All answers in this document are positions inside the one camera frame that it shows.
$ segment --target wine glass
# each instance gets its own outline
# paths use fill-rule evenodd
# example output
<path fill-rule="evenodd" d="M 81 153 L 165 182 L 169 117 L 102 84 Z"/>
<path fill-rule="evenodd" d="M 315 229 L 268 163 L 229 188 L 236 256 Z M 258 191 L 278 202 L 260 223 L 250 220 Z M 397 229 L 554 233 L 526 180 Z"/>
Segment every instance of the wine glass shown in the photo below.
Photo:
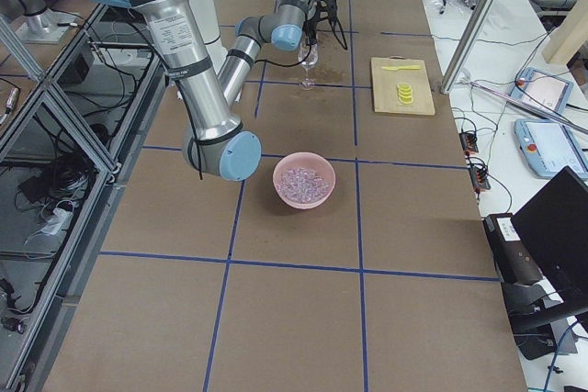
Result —
<path fill-rule="evenodd" d="M 310 91 L 314 87 L 314 82 L 309 78 L 309 69 L 312 68 L 319 60 L 319 52 L 317 45 L 309 44 L 308 39 L 302 38 L 298 48 L 298 61 L 304 68 L 304 79 L 299 83 L 299 86 L 305 91 Z"/>

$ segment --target pink bowl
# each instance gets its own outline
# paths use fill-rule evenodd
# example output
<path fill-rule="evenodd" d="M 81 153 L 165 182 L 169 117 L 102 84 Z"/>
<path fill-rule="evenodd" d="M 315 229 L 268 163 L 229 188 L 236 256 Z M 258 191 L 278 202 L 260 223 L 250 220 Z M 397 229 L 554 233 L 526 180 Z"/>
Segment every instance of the pink bowl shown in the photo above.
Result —
<path fill-rule="evenodd" d="M 287 170 L 297 169 L 299 167 L 314 170 L 316 174 L 319 175 L 325 183 L 329 184 L 328 193 L 325 197 L 319 199 L 318 201 L 304 204 L 300 202 L 290 201 L 277 191 L 277 187 L 282 174 Z M 308 151 L 299 151 L 297 153 L 292 153 L 291 155 L 288 155 L 285 158 L 282 158 L 282 160 L 276 165 L 276 168 L 274 169 L 273 180 L 274 188 L 276 189 L 276 192 L 279 195 L 279 197 L 289 206 L 299 208 L 301 210 L 307 210 L 309 208 L 318 207 L 320 204 L 326 201 L 327 198 L 333 192 L 335 184 L 335 176 L 332 165 L 329 164 L 329 162 L 325 160 L 322 156 L 317 155 L 316 153 L 310 153 Z"/>

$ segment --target white table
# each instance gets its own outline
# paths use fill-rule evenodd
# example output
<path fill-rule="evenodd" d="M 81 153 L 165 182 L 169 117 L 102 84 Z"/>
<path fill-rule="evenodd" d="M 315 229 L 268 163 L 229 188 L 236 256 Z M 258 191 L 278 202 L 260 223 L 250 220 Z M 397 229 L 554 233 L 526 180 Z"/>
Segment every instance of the white table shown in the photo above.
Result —
<path fill-rule="evenodd" d="M 445 12 L 439 14 L 439 0 L 423 1 L 429 26 L 435 38 L 435 48 L 441 69 L 445 72 L 458 42 L 444 38 L 459 39 L 468 23 L 471 12 L 466 8 L 459 8 L 449 4 L 445 8 Z M 541 26 L 527 0 L 498 0 L 492 7 L 479 39 L 517 43 L 537 38 L 543 34 L 545 34 L 545 29 Z M 512 82 L 526 58 L 542 39 L 516 46 L 479 41 L 468 57 L 465 68 L 469 71 L 472 80 L 482 79 L 497 83 Z M 541 51 L 548 43 L 548 40 L 549 37 L 542 42 L 529 65 L 554 74 L 567 72 L 566 66 L 548 64 L 543 59 Z M 573 81 L 573 77 L 569 73 L 563 74 L 562 77 Z M 510 92 L 512 88 L 511 85 L 485 85 L 502 92 Z M 493 124 L 484 117 L 489 118 L 491 121 L 499 122 L 493 143 L 493 135 L 490 130 L 482 130 L 478 133 L 480 153 L 477 156 L 485 162 L 488 162 L 490 158 L 490 174 L 510 190 L 513 196 L 510 211 L 515 213 L 547 183 L 547 180 L 538 179 L 533 175 L 519 151 L 514 135 L 515 121 L 519 118 L 533 118 L 533 116 L 512 106 L 504 107 L 504 101 L 501 98 L 488 95 L 478 89 L 470 92 L 470 88 L 463 85 L 454 86 L 450 93 L 450 99 L 451 105 L 455 108 L 455 117 L 469 118 L 476 124 L 478 129 L 493 128 Z M 577 85 L 574 87 L 570 103 L 576 106 L 588 107 L 588 102 Z M 472 106 L 480 115 L 472 111 Z M 563 115 L 574 123 L 588 128 L 588 113 L 566 109 Z M 456 120 L 459 129 L 462 121 Z M 464 129 L 472 129 L 468 121 L 464 123 Z M 588 147 L 588 137 L 577 132 L 574 135 L 582 147 Z M 482 216 L 504 212 L 509 206 L 509 196 L 506 191 L 492 180 L 491 186 L 492 190 L 481 194 L 479 208 Z M 549 291 L 548 283 L 546 283 L 546 291 L 551 292 Z M 580 335 L 585 335 L 580 326 L 575 327 L 574 331 Z M 577 347 L 578 354 L 558 358 L 556 366 L 563 369 L 564 373 L 551 376 L 549 390 L 561 391 L 564 386 L 577 386 L 588 389 L 588 342 L 579 341 Z M 543 389 L 545 377 L 548 373 L 547 366 L 551 363 L 551 356 L 546 355 L 534 361 L 527 361 L 521 355 L 521 364 L 530 389 Z"/>

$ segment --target monitor stand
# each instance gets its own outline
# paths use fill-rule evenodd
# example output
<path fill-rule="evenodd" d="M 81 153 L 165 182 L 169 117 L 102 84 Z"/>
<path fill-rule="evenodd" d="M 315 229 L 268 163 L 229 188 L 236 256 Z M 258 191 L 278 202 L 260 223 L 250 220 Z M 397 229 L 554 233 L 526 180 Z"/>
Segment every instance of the monitor stand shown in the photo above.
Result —
<path fill-rule="evenodd" d="M 545 290 L 540 285 L 519 286 L 502 284 L 504 304 L 509 317 L 519 314 L 531 314 L 536 308 L 552 308 L 561 302 L 545 297 Z M 548 325 L 539 326 L 523 333 L 539 335 L 515 335 L 514 341 L 527 360 L 535 360 L 548 353 L 554 353 L 561 335 L 568 328 L 566 319 L 559 319 Z M 577 353 L 573 335 L 568 333 L 561 343 L 560 354 Z"/>

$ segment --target blue cable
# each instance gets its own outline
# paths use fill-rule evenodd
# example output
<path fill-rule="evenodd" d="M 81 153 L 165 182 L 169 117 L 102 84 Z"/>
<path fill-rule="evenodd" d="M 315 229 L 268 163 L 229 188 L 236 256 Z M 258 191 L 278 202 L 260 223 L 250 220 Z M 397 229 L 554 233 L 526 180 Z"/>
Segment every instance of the blue cable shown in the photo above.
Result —
<path fill-rule="evenodd" d="M 558 345 L 555 347 L 555 352 L 553 353 L 553 358 L 551 359 L 551 364 L 549 365 L 549 372 L 548 372 L 548 376 L 545 379 L 545 385 L 543 386 L 543 392 L 548 392 L 548 386 L 549 386 L 549 379 L 551 378 L 551 373 L 553 372 L 553 368 L 555 367 L 555 361 L 558 358 L 558 355 L 560 354 L 560 348 L 561 348 L 561 344 L 563 343 L 563 339 L 566 338 L 566 335 L 568 335 L 568 333 L 573 329 L 574 326 L 576 326 L 578 323 L 580 323 L 579 320 L 574 321 L 564 332 L 563 334 L 561 334 L 560 340 L 558 341 Z"/>

